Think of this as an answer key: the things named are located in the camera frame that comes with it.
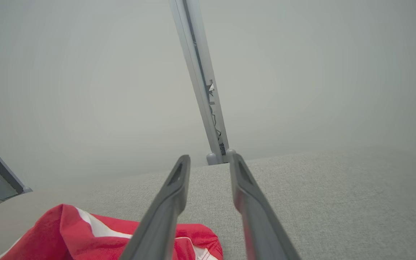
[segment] white panel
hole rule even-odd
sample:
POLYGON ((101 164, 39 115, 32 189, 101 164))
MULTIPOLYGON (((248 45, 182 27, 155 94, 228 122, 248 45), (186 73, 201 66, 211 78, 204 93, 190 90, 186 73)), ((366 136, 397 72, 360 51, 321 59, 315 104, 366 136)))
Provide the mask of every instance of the white panel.
POLYGON ((416 155, 416 1, 200 0, 231 148, 416 155))
POLYGON ((167 0, 0 1, 0 156, 33 189, 210 153, 167 0))

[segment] gray fabric surface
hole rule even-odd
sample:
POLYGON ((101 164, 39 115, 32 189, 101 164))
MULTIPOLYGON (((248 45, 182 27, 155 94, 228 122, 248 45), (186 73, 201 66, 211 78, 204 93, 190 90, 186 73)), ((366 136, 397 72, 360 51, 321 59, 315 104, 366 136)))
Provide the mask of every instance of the gray fabric surface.
MULTIPOLYGON (((416 158, 362 148, 247 164, 302 259, 416 259, 416 158)), ((168 173, 10 199, 0 205, 0 254, 60 203, 139 221, 168 173)), ((224 259, 246 259, 228 164, 192 168, 187 206, 178 221, 210 227, 221 241, 224 259)))

